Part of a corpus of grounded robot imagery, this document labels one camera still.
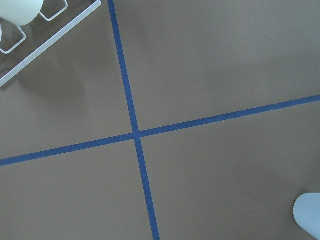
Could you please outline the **small blue cup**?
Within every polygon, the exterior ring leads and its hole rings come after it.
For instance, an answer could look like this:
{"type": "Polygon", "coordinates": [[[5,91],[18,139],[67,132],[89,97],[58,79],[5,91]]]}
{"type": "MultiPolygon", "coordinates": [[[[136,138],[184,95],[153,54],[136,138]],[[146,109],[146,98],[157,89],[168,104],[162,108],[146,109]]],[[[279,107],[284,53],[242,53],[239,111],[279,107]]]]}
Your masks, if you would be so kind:
{"type": "Polygon", "coordinates": [[[302,194],[294,203],[296,223],[316,240],[320,239],[320,194],[302,194]]]}

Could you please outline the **white cup in rack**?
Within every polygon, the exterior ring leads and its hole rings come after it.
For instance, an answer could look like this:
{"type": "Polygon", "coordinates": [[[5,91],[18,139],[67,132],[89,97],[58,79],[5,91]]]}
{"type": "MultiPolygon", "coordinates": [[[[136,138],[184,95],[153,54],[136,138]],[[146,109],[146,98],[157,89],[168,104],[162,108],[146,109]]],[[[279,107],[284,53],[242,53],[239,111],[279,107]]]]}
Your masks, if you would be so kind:
{"type": "Polygon", "coordinates": [[[44,0],[1,0],[0,17],[16,26],[32,22],[40,13],[44,0]]]}

